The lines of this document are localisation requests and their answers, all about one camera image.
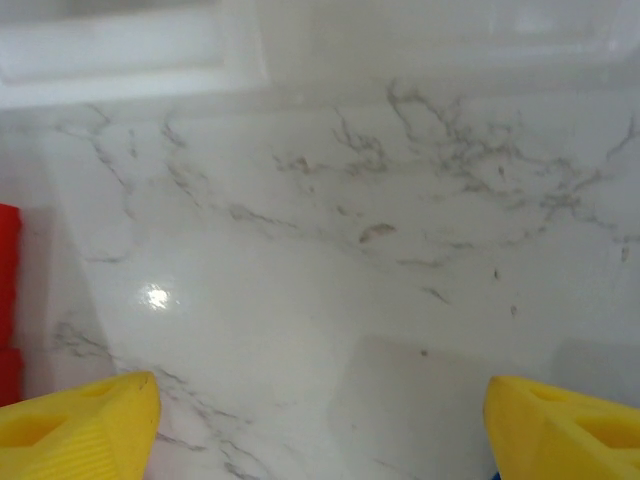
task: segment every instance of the white marble surface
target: white marble surface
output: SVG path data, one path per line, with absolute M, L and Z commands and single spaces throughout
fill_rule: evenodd
M 489 478 L 494 374 L 640 405 L 640 92 L 387 100 L 9 121 L 29 393 L 154 371 L 148 480 Z

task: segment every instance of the white cabinet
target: white cabinet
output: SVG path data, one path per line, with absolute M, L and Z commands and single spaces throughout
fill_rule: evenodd
M 634 0 L 2 0 L 0 108 L 608 65 L 639 19 Z

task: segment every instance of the yellow plastic part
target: yellow plastic part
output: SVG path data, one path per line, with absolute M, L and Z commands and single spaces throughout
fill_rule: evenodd
M 494 377 L 484 421 L 502 480 L 640 479 L 640 410 Z
M 150 372 L 0 408 L 0 479 L 140 480 L 159 419 Z

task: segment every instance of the marble countertop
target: marble countertop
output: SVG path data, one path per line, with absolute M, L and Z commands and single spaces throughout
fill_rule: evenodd
M 153 371 L 147 480 L 487 479 L 495 374 L 640 405 L 640 91 L 386 98 L 5 125 L 28 392 Z

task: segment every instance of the red plastic block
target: red plastic block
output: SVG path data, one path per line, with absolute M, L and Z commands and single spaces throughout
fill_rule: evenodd
M 0 407 L 22 400 L 22 355 L 17 348 L 0 351 Z
M 13 333 L 21 228 L 20 210 L 0 204 L 0 349 Z

